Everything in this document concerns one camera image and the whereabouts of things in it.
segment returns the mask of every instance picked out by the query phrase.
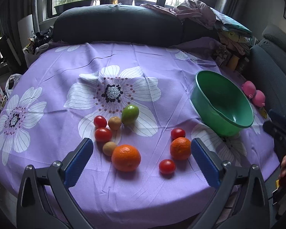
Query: purple tablecloth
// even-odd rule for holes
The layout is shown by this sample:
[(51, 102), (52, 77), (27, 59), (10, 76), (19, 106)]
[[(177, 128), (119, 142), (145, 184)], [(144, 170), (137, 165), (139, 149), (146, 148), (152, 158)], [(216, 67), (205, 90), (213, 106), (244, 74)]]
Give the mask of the purple tablecloth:
[[(93, 43), (48, 50), (15, 87), (0, 116), (0, 181), (17, 195), (23, 170), (62, 160), (84, 137), (94, 140), (93, 119), (120, 116), (128, 104), (140, 109), (136, 123), (113, 135), (136, 146), (141, 164), (133, 173), (116, 171), (100, 147), (70, 191), (98, 228), (150, 228), (199, 213), (213, 194), (191, 156), (176, 161), (171, 178), (158, 164), (170, 158), (170, 131), (181, 127), (189, 139), (200, 137), (222, 160), (238, 166), (256, 163), (266, 179), (279, 162), (274, 143), (262, 130), (254, 108), (252, 127), (219, 138), (195, 113), (189, 96), (195, 74), (220, 73), (209, 57), (217, 44), (201, 38), (180, 45), (191, 54), (123, 43)], [(240, 85), (235, 74), (226, 74)]]

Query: plastic bag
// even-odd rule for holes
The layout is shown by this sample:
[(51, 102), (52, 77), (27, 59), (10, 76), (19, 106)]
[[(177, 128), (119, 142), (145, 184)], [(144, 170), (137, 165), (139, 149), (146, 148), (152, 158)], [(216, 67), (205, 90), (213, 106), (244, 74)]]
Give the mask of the plastic bag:
[[(8, 96), (8, 98), (10, 97), (12, 91), (14, 90), (14, 88), (16, 87), (17, 83), (19, 82), (20, 78), (22, 77), (22, 75), (20, 74), (13, 74), (9, 77), (9, 79), (7, 80), (6, 84), (5, 84), (5, 92), (6, 95)], [(14, 81), (14, 85), (11, 89), (8, 89), (9, 87), (9, 83)]]

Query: bowl rim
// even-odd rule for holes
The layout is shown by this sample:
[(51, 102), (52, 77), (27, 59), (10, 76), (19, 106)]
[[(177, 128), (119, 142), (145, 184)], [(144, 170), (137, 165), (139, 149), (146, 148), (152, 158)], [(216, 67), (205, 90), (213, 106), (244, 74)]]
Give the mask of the bowl rim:
[[(251, 113), (252, 113), (252, 122), (249, 124), (249, 125), (240, 125), (240, 124), (237, 124), (235, 123), (234, 121), (232, 121), (231, 119), (229, 119), (227, 116), (225, 116), (222, 112), (218, 111), (213, 105), (212, 103), (210, 102), (210, 100), (207, 98), (207, 96), (204, 94), (204, 92), (202, 91), (199, 83), (198, 83), (198, 80), (197, 80), (197, 77), (198, 77), (198, 74), (200, 72), (212, 72), (212, 73), (215, 73), (216, 75), (220, 76), (220, 78), (224, 78), (226, 80), (228, 80), (230, 83), (232, 83), (234, 86), (236, 86), (239, 91), (243, 94), (243, 96), (246, 98), (247, 102), (248, 102), (248, 105), (250, 106), (250, 109), (251, 109)], [(232, 125), (236, 126), (236, 127), (239, 127), (239, 128), (248, 128), (250, 127), (253, 122), (254, 122), (254, 113), (253, 113), (253, 109), (252, 109), (252, 106), (250, 105), (250, 101), (248, 101), (246, 95), (243, 93), (243, 91), (236, 85), (234, 84), (231, 80), (229, 80), (228, 78), (224, 77), (223, 75), (215, 72), (215, 71), (211, 71), (211, 70), (200, 70), (199, 72), (197, 72), (196, 76), (195, 76), (195, 82), (196, 82), (196, 85), (197, 87), (199, 88), (199, 91), (200, 93), (202, 94), (202, 96), (206, 99), (207, 103), (223, 118), (225, 119), (226, 121), (228, 121), (229, 123), (231, 123)]]

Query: pink toy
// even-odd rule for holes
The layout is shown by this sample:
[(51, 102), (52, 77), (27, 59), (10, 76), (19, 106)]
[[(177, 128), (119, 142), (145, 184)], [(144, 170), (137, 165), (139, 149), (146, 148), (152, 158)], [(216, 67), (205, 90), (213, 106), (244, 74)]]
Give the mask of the pink toy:
[(265, 106), (265, 99), (266, 97), (264, 93), (260, 90), (257, 90), (255, 96), (252, 98), (252, 102), (257, 107), (263, 107)]
[(252, 99), (252, 103), (257, 107), (265, 106), (266, 97), (263, 92), (256, 90), (254, 84), (250, 81), (246, 81), (242, 85), (242, 90), (247, 97)]
[(250, 82), (250, 81), (246, 81), (242, 85), (242, 90), (245, 93), (245, 95), (247, 97), (249, 97), (250, 99), (252, 99), (254, 97), (254, 94), (256, 92), (256, 88), (255, 88), (253, 82)]

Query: red cherry tomato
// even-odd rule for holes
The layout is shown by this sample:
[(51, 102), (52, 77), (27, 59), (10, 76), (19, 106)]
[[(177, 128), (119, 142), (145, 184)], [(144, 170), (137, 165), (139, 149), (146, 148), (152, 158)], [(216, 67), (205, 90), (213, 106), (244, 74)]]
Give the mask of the red cherry tomato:
[(159, 170), (162, 174), (171, 174), (175, 171), (176, 165), (173, 160), (164, 159), (159, 163)]
[(98, 128), (94, 133), (95, 140), (98, 142), (108, 142), (111, 140), (112, 132), (108, 128)]
[(106, 127), (107, 121), (103, 116), (98, 115), (97, 117), (94, 118), (93, 124), (95, 125), (95, 128)]
[(185, 138), (185, 130), (181, 128), (174, 128), (170, 132), (170, 136), (172, 137), (173, 140), (180, 138), (180, 137)]

